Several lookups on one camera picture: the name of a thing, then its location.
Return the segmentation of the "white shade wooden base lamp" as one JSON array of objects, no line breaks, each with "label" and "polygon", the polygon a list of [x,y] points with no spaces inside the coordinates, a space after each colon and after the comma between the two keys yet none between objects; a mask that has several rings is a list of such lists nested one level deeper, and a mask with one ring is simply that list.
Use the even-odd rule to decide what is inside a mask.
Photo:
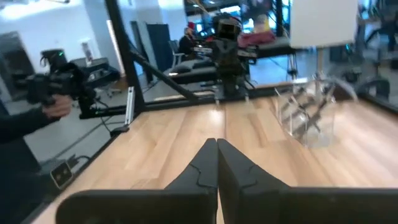
[{"label": "white shade wooden base lamp", "polygon": [[322,97],[323,49],[354,41],[357,13],[358,0],[293,0],[290,6],[290,46],[317,50],[316,100]]}]

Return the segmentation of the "black aluminium rig frame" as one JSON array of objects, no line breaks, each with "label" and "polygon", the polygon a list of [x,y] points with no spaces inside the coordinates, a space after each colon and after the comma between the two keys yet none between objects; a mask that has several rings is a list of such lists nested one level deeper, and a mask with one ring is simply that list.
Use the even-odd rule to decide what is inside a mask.
[{"label": "black aluminium rig frame", "polygon": [[[135,48],[135,46],[130,42],[129,37],[126,34],[126,30],[124,25],[122,24],[121,13],[119,9],[119,5],[116,0],[105,0],[105,6],[108,11],[108,15],[110,17],[110,25],[111,28],[108,28],[109,31],[113,31],[114,38],[116,39],[116,46],[119,49],[119,55],[121,56],[121,63],[125,69],[127,69],[127,84],[128,87],[133,86],[135,91],[135,100],[134,100],[134,117],[133,120],[138,117],[142,112],[147,111],[158,111],[158,110],[170,110],[175,108],[183,108],[189,106],[198,106],[198,105],[206,105],[210,103],[219,104],[230,102],[230,101],[238,101],[242,100],[244,97],[248,100],[250,98],[259,98],[263,96],[274,96],[276,93],[271,91],[271,87],[259,87],[251,89],[247,89],[246,87],[241,87],[241,94],[236,96],[227,97],[224,93],[220,93],[221,96],[217,96],[218,93],[214,93],[213,95],[205,94],[205,95],[197,95],[194,91],[189,91],[183,88],[181,85],[174,82],[170,77],[165,75],[163,72],[155,68],[153,65],[149,63]],[[240,61],[246,63],[247,65],[254,65],[256,60],[244,59]],[[143,67],[145,71],[148,71],[151,75],[158,78],[158,80],[164,82],[167,86],[171,87],[171,89],[175,90],[180,94],[180,98],[174,99],[166,99],[160,101],[144,101],[144,94],[141,90],[141,84],[136,74],[136,69],[134,68],[134,63],[138,63]],[[392,113],[393,116],[398,117],[398,106],[394,106],[384,100],[382,98],[377,98],[375,96],[371,96],[368,94],[360,93],[357,94],[356,90],[351,90],[352,85],[345,84],[340,79],[326,79],[323,78],[320,81],[331,82],[336,86],[339,85],[340,89],[345,89],[345,93],[343,94],[343,90],[341,90],[341,94],[344,95],[345,100],[348,100],[348,96],[352,99],[355,99],[357,96],[365,101],[368,101],[370,104],[379,107],[382,110],[385,110],[389,113]],[[276,88],[287,88],[288,86],[292,86],[294,83],[290,82],[288,84],[281,84],[275,86]],[[117,115],[126,115],[126,105],[122,106],[114,106],[105,109],[94,109],[95,114],[92,118],[102,118],[104,116],[117,116]],[[109,132],[111,138],[115,138],[115,136],[119,136],[121,133],[126,133],[129,131],[129,125],[125,124],[119,128],[111,130]]]}]

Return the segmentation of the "pink cloth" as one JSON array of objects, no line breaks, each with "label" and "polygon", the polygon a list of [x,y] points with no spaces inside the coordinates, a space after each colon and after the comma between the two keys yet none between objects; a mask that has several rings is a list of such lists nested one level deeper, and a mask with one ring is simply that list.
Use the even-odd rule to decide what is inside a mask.
[{"label": "pink cloth", "polygon": [[238,37],[238,45],[247,47],[250,45],[269,44],[276,40],[276,36],[272,31],[258,33],[243,33]]}]

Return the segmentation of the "black office chair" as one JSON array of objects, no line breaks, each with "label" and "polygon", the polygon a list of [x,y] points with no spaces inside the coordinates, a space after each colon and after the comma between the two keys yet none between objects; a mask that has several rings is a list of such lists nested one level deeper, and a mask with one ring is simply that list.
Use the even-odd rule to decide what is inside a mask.
[{"label": "black office chair", "polygon": [[375,97],[384,100],[389,99],[391,85],[388,79],[383,77],[370,77],[358,83],[355,87],[356,93],[368,94],[371,90],[375,90]]}]

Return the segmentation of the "person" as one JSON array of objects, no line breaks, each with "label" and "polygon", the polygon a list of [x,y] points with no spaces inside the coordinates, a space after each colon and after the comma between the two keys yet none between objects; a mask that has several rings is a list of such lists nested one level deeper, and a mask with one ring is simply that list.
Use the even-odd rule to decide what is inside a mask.
[{"label": "person", "polygon": [[192,55],[194,53],[193,48],[196,46],[196,37],[194,32],[195,24],[188,22],[188,25],[184,29],[184,36],[179,40],[178,52],[184,55]]}]

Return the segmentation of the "grey socket box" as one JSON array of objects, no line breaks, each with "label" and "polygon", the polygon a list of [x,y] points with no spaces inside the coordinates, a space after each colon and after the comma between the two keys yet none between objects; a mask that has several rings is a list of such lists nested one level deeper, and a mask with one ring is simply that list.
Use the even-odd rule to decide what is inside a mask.
[{"label": "grey socket box", "polygon": [[63,189],[73,177],[72,170],[67,161],[59,161],[50,170],[50,177],[58,189]]}]

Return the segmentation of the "clear acrylic brush organizer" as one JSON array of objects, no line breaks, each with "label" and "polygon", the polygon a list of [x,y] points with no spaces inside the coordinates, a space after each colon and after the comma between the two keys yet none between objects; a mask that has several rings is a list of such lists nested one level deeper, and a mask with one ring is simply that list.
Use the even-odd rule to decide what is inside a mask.
[{"label": "clear acrylic brush organizer", "polygon": [[275,115],[282,130],[307,148],[329,145],[335,121],[335,88],[323,80],[275,88]]}]

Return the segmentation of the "black side desk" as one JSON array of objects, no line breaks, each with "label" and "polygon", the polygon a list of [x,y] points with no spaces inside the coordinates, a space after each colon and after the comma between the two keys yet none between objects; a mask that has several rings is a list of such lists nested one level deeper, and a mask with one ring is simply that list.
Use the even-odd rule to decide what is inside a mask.
[{"label": "black side desk", "polygon": [[[240,47],[238,56],[241,60],[257,60],[282,55],[293,56],[296,51],[290,46],[287,37],[278,37],[269,44]],[[193,68],[193,65],[191,67],[179,65],[165,72],[165,74],[177,84],[198,83],[214,80],[216,78],[216,68],[213,64],[210,64],[210,61],[204,61],[201,62],[199,68]]]}]

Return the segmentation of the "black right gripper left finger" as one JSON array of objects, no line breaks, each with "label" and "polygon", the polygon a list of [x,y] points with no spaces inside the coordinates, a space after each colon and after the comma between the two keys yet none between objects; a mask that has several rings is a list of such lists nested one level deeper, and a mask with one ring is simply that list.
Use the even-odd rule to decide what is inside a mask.
[{"label": "black right gripper left finger", "polygon": [[164,189],[85,190],[57,208],[56,224],[215,224],[218,144],[207,139]]}]

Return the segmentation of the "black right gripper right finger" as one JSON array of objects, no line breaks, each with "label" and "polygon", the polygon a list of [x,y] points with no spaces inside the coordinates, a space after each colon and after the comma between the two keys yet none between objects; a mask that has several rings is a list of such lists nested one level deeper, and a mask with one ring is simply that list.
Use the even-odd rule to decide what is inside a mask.
[{"label": "black right gripper right finger", "polygon": [[398,189],[291,187],[217,143],[225,224],[398,224]]}]

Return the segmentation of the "silver metal bracket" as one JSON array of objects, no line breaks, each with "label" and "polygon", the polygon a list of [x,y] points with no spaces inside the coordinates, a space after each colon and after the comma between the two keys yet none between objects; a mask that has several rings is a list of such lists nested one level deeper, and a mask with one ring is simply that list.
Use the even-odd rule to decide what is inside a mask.
[{"label": "silver metal bracket", "polygon": [[126,126],[130,125],[133,121],[134,117],[134,100],[135,100],[135,91],[134,87],[130,86],[127,89],[127,102],[126,102],[126,115],[125,122]]}]

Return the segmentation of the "person's hand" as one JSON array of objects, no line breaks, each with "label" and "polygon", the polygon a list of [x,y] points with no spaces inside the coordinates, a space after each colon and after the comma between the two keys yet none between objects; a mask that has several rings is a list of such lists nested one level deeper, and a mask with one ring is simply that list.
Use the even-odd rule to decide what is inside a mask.
[{"label": "person's hand", "polygon": [[72,110],[72,98],[67,95],[53,95],[54,104],[43,106],[42,112],[48,118],[62,118],[70,114]]}]

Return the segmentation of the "person's forearm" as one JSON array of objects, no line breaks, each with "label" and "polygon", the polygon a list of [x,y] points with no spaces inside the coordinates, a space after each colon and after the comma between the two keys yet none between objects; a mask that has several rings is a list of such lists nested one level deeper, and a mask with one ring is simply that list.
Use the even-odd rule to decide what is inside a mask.
[{"label": "person's forearm", "polygon": [[19,114],[0,114],[0,143],[22,138],[59,119],[60,117],[47,116],[41,107]]}]

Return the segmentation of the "grey office chair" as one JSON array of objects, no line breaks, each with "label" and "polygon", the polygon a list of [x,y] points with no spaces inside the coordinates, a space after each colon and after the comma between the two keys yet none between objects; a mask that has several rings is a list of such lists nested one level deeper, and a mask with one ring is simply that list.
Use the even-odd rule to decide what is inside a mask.
[{"label": "grey office chair", "polygon": [[185,54],[180,53],[178,51],[178,41],[177,40],[170,40],[169,45],[170,45],[172,55],[173,55],[172,67],[175,67],[176,65],[181,63],[182,58]]}]

